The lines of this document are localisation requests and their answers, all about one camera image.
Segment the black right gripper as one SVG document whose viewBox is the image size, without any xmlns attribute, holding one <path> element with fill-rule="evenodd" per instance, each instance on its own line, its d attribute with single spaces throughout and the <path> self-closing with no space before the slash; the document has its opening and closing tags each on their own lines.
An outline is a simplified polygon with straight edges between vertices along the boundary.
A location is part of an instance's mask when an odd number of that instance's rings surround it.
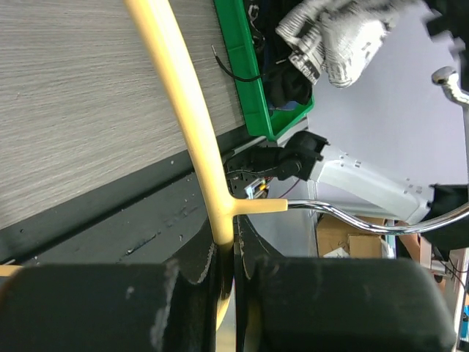
<svg viewBox="0 0 469 352">
<path fill-rule="evenodd" d="M 424 0 L 433 13 L 426 20 L 426 30 L 430 37 L 448 32 L 453 39 L 465 44 L 458 55 L 461 67 L 461 88 L 468 91 L 468 0 Z"/>
</svg>

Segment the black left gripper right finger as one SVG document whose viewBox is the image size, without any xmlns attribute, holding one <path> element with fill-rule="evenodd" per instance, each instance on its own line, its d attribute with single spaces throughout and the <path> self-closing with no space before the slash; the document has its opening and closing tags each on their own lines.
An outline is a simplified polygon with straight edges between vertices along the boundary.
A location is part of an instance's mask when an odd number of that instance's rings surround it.
<svg viewBox="0 0 469 352">
<path fill-rule="evenodd" d="M 408 259 L 286 257 L 235 222 L 238 351 L 452 351 L 451 315 Z"/>
</svg>

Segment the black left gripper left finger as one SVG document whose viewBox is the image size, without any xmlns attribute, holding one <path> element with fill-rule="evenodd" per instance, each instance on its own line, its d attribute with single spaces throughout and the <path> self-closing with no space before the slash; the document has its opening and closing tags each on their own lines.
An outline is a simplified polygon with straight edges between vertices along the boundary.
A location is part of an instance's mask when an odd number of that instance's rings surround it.
<svg viewBox="0 0 469 352">
<path fill-rule="evenodd" d="M 23 268 L 1 286 L 1 349 L 213 351 L 219 266 L 204 223 L 158 264 Z"/>
</svg>

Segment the white black printed garment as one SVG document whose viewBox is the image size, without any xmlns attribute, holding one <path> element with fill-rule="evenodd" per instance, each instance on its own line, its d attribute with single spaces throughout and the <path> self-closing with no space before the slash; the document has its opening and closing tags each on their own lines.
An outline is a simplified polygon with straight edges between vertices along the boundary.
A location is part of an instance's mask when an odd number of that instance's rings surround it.
<svg viewBox="0 0 469 352">
<path fill-rule="evenodd" d="M 276 34 L 292 49 L 289 61 L 312 84 L 322 73 L 333 86 L 353 85 L 399 15 L 415 1 L 302 1 L 278 23 Z"/>
</svg>

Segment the yellow plastic hanger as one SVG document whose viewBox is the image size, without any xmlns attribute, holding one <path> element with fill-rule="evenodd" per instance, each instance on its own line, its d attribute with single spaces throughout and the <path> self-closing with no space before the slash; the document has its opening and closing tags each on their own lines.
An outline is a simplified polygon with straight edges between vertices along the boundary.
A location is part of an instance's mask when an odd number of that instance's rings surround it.
<svg viewBox="0 0 469 352">
<path fill-rule="evenodd" d="M 150 164 L 158 121 L 184 142 L 218 243 L 236 215 L 309 209 L 366 229 L 317 200 L 236 200 L 209 109 L 168 1 L 1 3 L 1 228 Z"/>
</svg>

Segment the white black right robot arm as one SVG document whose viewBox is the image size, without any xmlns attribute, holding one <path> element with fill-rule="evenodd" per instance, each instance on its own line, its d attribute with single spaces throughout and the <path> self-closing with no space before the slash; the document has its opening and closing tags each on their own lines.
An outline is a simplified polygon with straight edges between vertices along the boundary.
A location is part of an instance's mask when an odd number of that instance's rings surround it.
<svg viewBox="0 0 469 352">
<path fill-rule="evenodd" d="M 312 97 L 322 73 L 338 88 L 355 83 L 395 28 L 409 1 L 246 1 L 259 72 L 245 80 L 262 84 L 267 104 L 279 110 Z M 417 186 L 352 159 L 324 137 L 300 131 L 284 147 L 254 147 L 227 172 L 230 179 L 314 180 L 347 191 L 397 217 L 441 251 L 468 245 L 468 219 L 436 229 L 432 220 L 468 205 L 465 185 Z"/>
</svg>

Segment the cardboard box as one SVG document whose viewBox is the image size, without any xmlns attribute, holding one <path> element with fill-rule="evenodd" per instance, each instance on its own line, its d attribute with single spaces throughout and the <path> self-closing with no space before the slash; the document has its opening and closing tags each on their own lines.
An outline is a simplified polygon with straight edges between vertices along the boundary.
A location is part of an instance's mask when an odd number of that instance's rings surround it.
<svg viewBox="0 0 469 352">
<path fill-rule="evenodd" d="M 381 235 L 373 235 L 356 229 L 335 217 L 323 215 L 316 228 L 317 247 L 320 257 L 340 258 L 397 258 L 409 257 L 421 260 L 419 235 L 413 233 L 391 236 L 394 249 Z"/>
</svg>

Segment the green plastic tray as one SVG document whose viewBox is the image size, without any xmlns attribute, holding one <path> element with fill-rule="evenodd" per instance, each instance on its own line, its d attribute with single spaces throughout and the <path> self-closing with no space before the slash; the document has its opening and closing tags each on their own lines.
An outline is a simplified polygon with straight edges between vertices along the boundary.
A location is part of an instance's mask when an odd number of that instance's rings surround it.
<svg viewBox="0 0 469 352">
<path fill-rule="evenodd" d="M 272 109 L 267 104 L 262 81 L 243 82 L 242 78 L 259 75 L 251 30 L 243 1 L 215 1 L 215 11 L 224 39 L 245 126 L 251 136 L 264 136 L 274 142 L 313 108 L 314 98 L 290 111 Z"/>
</svg>

